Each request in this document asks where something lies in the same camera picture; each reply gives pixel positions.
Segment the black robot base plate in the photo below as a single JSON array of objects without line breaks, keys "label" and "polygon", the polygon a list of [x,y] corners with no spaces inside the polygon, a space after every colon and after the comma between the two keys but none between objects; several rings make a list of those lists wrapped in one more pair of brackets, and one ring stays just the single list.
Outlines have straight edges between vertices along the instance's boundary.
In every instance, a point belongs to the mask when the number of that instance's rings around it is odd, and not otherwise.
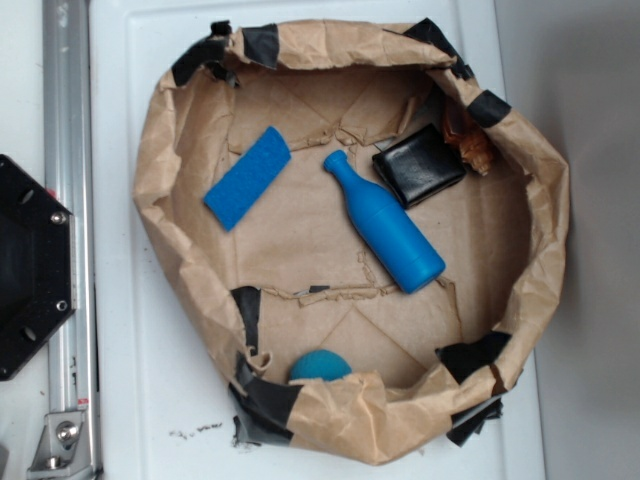
[{"label": "black robot base plate", "polygon": [[1,157],[1,380],[13,379],[75,311],[73,214]]}]

